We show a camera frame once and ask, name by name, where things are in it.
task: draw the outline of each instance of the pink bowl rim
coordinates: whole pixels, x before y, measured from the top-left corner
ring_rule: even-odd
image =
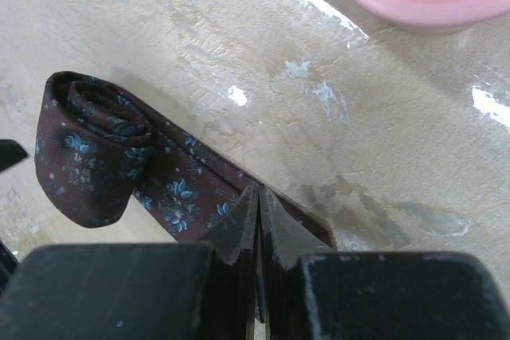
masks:
[[[510,12],[510,0],[355,0],[370,12],[398,24],[425,28],[472,25]]]

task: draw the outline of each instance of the black object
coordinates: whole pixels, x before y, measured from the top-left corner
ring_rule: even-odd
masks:
[[[0,336],[253,338],[259,233],[268,338],[510,338],[499,292],[475,258],[335,252],[267,187],[247,188],[202,243],[36,250],[0,299]]]
[[[14,274],[17,266],[18,260],[0,240],[0,296],[6,289],[7,281]]]
[[[29,155],[25,149],[12,139],[0,139],[0,172],[9,169]]]

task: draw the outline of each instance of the necktie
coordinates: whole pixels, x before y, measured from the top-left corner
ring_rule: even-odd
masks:
[[[198,239],[258,185],[130,92],[74,72],[46,82],[35,165],[46,196],[77,224],[117,222],[133,193],[177,241]],[[282,203],[330,244],[320,225]]]

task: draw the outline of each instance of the brown floral necktie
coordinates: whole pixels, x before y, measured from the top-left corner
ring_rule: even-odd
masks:
[[[74,72],[46,82],[35,153],[42,189],[72,221],[111,225],[133,193],[177,241],[198,239],[258,184],[130,92]],[[320,225],[282,203],[330,244]]]

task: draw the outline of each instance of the peeling floor surface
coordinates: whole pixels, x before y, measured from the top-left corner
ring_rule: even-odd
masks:
[[[510,299],[510,19],[416,35],[349,0],[0,0],[0,132],[33,154],[46,78],[117,83],[322,221],[340,250],[478,256]],[[0,237],[172,241],[131,201],[83,229],[32,161]]]

